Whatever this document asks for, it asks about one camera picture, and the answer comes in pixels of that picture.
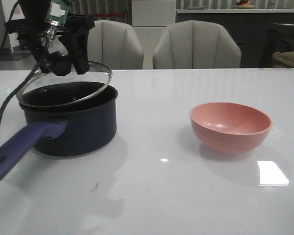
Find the blue handle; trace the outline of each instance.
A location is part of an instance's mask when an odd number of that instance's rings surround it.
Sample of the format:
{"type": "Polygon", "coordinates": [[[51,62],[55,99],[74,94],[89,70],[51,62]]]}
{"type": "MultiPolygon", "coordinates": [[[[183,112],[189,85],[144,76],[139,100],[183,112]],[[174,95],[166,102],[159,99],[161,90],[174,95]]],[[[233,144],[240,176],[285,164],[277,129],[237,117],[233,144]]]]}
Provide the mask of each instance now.
{"type": "Polygon", "coordinates": [[[41,138],[54,139],[62,135],[66,124],[47,121],[35,122],[23,127],[0,147],[0,180],[41,138]]]}

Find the bowl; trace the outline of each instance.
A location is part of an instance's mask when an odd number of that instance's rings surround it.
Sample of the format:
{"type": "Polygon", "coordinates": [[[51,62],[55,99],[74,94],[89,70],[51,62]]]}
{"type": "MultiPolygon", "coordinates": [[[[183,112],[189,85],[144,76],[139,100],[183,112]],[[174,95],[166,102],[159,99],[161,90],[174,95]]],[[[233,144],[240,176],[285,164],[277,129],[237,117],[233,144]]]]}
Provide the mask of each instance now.
{"type": "Polygon", "coordinates": [[[272,121],[263,112],[242,104],[214,102],[190,111],[198,139],[221,153],[240,154],[258,147],[268,135],[272,121]]]}

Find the chair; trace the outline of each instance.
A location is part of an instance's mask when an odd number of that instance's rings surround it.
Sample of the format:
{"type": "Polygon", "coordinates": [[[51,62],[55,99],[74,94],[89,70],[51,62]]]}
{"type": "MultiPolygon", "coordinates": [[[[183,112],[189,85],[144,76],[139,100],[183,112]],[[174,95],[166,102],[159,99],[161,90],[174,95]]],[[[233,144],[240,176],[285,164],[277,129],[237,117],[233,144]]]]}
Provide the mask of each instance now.
{"type": "Polygon", "coordinates": [[[223,26],[185,21],[163,30],[152,59],[154,69],[239,68],[241,50],[223,26]]]}
{"type": "Polygon", "coordinates": [[[89,31],[88,59],[113,70],[138,70],[143,67],[144,53],[132,26],[99,20],[89,31]]]}

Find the cable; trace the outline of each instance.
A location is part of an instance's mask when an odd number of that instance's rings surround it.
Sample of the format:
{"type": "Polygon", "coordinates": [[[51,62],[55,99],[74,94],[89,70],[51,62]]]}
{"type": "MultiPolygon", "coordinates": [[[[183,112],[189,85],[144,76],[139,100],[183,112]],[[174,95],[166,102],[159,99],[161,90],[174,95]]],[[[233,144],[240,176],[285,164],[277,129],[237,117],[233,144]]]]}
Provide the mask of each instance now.
{"type": "MultiPolygon", "coordinates": [[[[16,2],[16,3],[13,5],[13,7],[12,7],[12,11],[11,11],[11,13],[10,13],[9,20],[8,20],[7,23],[10,23],[10,22],[11,22],[12,17],[13,17],[13,14],[14,14],[14,11],[15,11],[15,8],[17,7],[18,4],[19,4],[19,3],[16,2]]],[[[6,42],[6,38],[7,38],[7,36],[8,36],[8,26],[5,28],[5,32],[4,32],[4,36],[3,36],[3,40],[2,40],[2,44],[1,44],[1,47],[0,47],[0,56],[1,56],[1,54],[2,54],[2,51],[3,51],[3,48],[4,48],[4,44],[5,44],[5,42],[6,42]]]]}
{"type": "Polygon", "coordinates": [[[32,71],[29,73],[29,75],[25,78],[25,80],[17,86],[17,88],[15,88],[8,96],[7,98],[4,100],[4,102],[2,103],[1,107],[0,107],[0,124],[1,124],[1,120],[2,120],[2,115],[3,112],[7,106],[7,104],[9,103],[9,101],[13,98],[14,95],[16,95],[16,93],[23,87],[25,86],[25,84],[31,79],[31,77],[33,76],[33,74],[36,72],[36,70],[38,69],[39,65],[41,64],[41,62],[44,60],[44,58],[47,56],[48,54],[48,46],[49,43],[47,41],[46,44],[46,51],[44,53],[44,55],[41,57],[41,59],[39,60],[39,62],[37,62],[37,64],[35,65],[35,67],[32,69],[32,71]]]}

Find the tabletop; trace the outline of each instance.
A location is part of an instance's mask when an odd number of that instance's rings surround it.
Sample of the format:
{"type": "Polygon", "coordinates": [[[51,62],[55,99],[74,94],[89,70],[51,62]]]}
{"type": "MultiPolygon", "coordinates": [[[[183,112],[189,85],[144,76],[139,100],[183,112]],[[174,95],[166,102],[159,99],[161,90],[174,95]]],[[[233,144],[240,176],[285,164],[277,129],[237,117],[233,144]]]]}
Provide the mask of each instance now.
{"type": "MultiPolygon", "coordinates": [[[[0,71],[0,105],[28,73],[0,71]]],[[[0,235],[294,235],[294,69],[113,73],[116,136],[76,157],[31,149],[0,182],[0,235]],[[189,111],[214,101],[268,114],[262,145],[200,143],[189,111]]],[[[24,125],[14,98],[0,144],[24,125]]]]}

